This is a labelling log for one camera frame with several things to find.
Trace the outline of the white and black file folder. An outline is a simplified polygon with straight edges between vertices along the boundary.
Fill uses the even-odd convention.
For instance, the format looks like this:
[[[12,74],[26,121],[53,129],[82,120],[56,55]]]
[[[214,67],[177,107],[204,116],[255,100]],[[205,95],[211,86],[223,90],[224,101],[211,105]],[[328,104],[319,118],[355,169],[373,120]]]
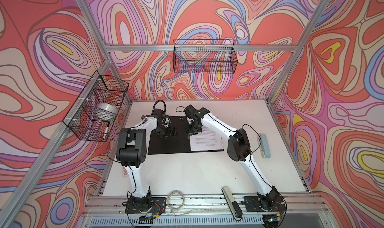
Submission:
[[[182,153],[201,153],[192,152],[190,148],[190,137],[186,133],[189,122],[186,116],[172,116],[172,126],[176,128],[177,136],[170,138],[160,138],[154,131],[151,132],[148,154],[182,154]]]

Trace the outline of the pink white calculator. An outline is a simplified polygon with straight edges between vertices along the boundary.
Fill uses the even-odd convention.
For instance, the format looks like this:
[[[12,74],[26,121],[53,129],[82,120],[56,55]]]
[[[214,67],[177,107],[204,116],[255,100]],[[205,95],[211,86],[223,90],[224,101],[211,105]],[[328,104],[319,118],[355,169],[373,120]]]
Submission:
[[[130,173],[130,168],[129,167],[122,167],[123,169],[123,176],[128,177]]]

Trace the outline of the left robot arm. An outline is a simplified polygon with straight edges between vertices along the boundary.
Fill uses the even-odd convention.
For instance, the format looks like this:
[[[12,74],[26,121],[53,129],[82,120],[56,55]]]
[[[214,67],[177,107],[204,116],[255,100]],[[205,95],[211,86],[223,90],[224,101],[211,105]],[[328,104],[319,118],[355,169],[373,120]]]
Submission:
[[[150,185],[144,178],[144,161],[147,157],[147,136],[155,133],[161,139],[176,135],[176,129],[171,126],[171,117],[166,114],[166,103],[158,100],[154,103],[152,112],[142,116],[142,121],[137,125],[124,128],[120,131],[116,160],[120,163],[127,174],[131,190],[128,191],[126,208],[128,211],[149,213],[154,205]]]

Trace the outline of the silver tape roll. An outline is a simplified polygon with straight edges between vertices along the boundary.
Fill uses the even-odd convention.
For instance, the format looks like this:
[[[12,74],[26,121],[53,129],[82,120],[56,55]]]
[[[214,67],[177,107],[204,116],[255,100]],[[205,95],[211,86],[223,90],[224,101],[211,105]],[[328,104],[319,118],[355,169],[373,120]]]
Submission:
[[[114,117],[117,113],[117,108],[108,103],[99,103],[95,108],[95,114],[99,118]]]

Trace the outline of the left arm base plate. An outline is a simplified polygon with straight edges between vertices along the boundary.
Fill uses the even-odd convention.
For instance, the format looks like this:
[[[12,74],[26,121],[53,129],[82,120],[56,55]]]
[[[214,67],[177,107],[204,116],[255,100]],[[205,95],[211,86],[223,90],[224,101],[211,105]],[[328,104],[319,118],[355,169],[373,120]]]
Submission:
[[[162,214],[166,211],[165,197],[133,197],[130,196],[122,205],[126,214]]]

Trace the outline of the marker pen in basket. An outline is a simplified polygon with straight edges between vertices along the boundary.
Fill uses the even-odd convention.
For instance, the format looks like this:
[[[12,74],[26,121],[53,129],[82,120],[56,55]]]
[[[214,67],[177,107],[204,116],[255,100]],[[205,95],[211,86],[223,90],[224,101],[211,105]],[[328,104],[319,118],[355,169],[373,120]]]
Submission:
[[[104,130],[104,133],[103,133],[103,140],[107,139],[107,136],[109,134],[109,129],[110,129],[110,122],[108,122],[106,127],[105,127],[105,130]]]

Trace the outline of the white and black stapler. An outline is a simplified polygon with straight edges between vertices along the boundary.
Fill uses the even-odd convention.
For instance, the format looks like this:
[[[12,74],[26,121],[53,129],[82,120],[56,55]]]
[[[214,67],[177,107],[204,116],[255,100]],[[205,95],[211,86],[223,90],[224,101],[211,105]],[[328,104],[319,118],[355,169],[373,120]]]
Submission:
[[[223,195],[228,203],[230,211],[236,221],[240,221],[243,216],[243,211],[241,210],[238,202],[235,200],[233,193],[231,192],[228,186],[222,187]]]

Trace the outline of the aluminium frame rail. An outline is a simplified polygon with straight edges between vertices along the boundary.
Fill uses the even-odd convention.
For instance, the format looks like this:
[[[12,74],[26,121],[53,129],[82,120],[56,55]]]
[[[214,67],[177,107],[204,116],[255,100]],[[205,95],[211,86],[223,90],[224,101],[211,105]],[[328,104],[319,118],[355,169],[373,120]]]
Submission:
[[[186,195],[173,197],[169,203],[182,206],[176,213],[170,208],[152,221],[141,221],[140,214],[126,214],[124,196],[94,197],[86,204],[80,228],[262,228],[277,221],[278,228],[335,228],[331,211],[320,195],[311,193],[284,194],[287,211],[247,212],[244,194],[235,194],[243,216],[236,221],[224,195]]]

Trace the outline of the grey blue hole punch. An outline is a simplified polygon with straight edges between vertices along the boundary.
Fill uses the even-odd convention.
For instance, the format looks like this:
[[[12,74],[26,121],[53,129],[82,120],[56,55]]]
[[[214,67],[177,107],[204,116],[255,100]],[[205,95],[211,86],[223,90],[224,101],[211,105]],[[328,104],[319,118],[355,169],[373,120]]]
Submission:
[[[271,158],[271,150],[268,143],[267,136],[265,134],[260,134],[260,150],[261,150],[261,156],[264,159],[270,159]]]

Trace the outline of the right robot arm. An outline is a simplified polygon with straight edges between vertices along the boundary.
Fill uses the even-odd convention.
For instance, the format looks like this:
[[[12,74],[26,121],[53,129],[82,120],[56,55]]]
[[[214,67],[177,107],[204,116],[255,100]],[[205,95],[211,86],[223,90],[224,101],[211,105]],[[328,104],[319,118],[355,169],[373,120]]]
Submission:
[[[251,143],[247,131],[244,128],[236,129],[219,120],[208,109],[197,110],[194,106],[188,105],[183,109],[189,119],[187,134],[197,135],[203,131],[203,127],[209,128],[222,138],[227,139],[227,154],[235,162],[238,162],[246,171],[250,179],[257,187],[257,196],[260,207],[264,211],[282,209],[287,211],[287,202],[281,193],[273,186],[261,169],[256,164],[251,150]]]

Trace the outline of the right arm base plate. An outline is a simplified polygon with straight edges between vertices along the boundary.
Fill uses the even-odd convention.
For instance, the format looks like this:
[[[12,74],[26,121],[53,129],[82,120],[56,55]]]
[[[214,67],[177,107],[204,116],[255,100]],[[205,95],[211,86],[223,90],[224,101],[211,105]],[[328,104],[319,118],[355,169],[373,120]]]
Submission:
[[[287,211],[287,205],[282,196],[274,201],[268,201],[259,196],[245,196],[241,203],[246,206],[247,212],[277,212],[282,214]]]

